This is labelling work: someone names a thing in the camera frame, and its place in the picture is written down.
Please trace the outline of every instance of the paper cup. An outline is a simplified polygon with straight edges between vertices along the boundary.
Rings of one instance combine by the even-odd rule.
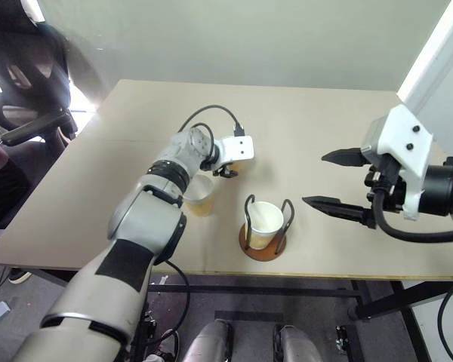
[[[255,250],[267,247],[284,224],[282,211],[265,201],[256,201],[248,205],[251,220],[251,237],[249,246]],[[245,237],[248,234],[248,221],[245,215]]]
[[[213,181],[204,175],[195,175],[190,181],[183,201],[193,215],[210,215],[214,201],[213,188]]]

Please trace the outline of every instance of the round coaster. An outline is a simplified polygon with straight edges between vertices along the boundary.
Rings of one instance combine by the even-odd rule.
[[[265,249],[256,250],[249,247],[245,250],[246,240],[245,240],[245,224],[242,225],[240,228],[239,233],[239,243],[240,247],[242,248],[243,252],[250,256],[253,260],[257,260],[258,262],[268,262],[270,260],[274,260],[282,255],[285,250],[285,245],[287,244],[287,236],[285,236],[284,243],[280,248],[279,252],[276,254],[275,251],[277,246],[282,241],[282,233],[278,232],[277,235],[272,239],[272,241],[267,245]]]

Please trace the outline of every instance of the floor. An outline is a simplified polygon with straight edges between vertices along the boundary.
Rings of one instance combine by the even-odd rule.
[[[164,275],[153,275],[160,282]],[[176,275],[167,283],[179,284]],[[349,281],[305,278],[191,276],[195,284],[227,284],[269,287],[350,288]],[[387,282],[369,282],[374,298],[391,292]],[[41,318],[63,291],[62,287],[35,275],[20,285],[5,283],[0,288],[0,301],[6,301],[11,312],[0,320],[0,362],[11,360],[23,339],[39,325]],[[157,333],[173,326],[184,304],[184,295],[151,293],[149,306],[158,321]],[[272,360],[272,329],[275,323],[294,324],[306,331],[316,343],[326,362],[347,362],[335,345],[335,327],[351,324],[347,310],[354,299],[284,296],[240,296],[229,294],[193,294],[188,316],[180,328],[181,355],[195,335],[215,316],[235,318],[234,362]],[[231,312],[250,312],[233,314]],[[356,326],[367,362],[415,362],[416,357],[399,313],[357,321]]]

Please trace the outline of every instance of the table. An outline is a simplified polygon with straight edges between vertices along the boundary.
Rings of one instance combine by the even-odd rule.
[[[365,168],[320,161],[334,149],[359,146],[369,123],[399,103],[393,92],[120,81],[97,115],[51,168],[0,237],[0,264],[76,270],[109,242],[116,205],[184,119],[201,106],[229,107],[252,135],[255,159],[235,179],[215,178],[214,212],[188,216],[173,260],[189,273],[297,275],[376,279],[451,279],[453,243],[398,241],[381,230],[326,216],[300,199],[328,195],[366,205]],[[220,110],[197,121],[216,137],[232,134]],[[238,232],[243,204],[280,205],[290,198],[296,217],[285,252],[272,262],[243,254]],[[452,229],[449,218],[423,216],[408,230]]]

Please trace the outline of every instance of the office chair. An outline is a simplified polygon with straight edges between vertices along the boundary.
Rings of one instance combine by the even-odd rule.
[[[0,1],[0,88],[2,142],[40,136],[57,158],[77,131],[64,41],[51,26],[32,22],[20,0]]]

